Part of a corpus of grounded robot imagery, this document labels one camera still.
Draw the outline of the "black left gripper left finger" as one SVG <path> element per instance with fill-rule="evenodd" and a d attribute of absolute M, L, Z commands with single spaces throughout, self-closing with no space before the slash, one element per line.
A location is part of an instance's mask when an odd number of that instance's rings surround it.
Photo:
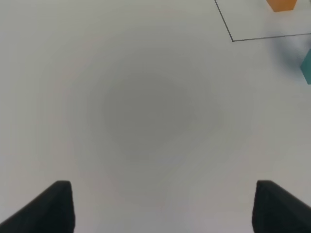
<path fill-rule="evenodd" d="M 70 181 L 56 181 L 0 224 L 2 233 L 73 233 L 75 211 Z"/>

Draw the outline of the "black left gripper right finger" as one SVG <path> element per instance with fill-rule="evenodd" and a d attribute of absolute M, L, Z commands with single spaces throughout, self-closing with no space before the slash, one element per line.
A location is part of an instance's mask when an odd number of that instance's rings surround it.
<path fill-rule="evenodd" d="M 258 180 L 252 227 L 255 233 L 309 233 L 311 207 L 275 182 Z"/>

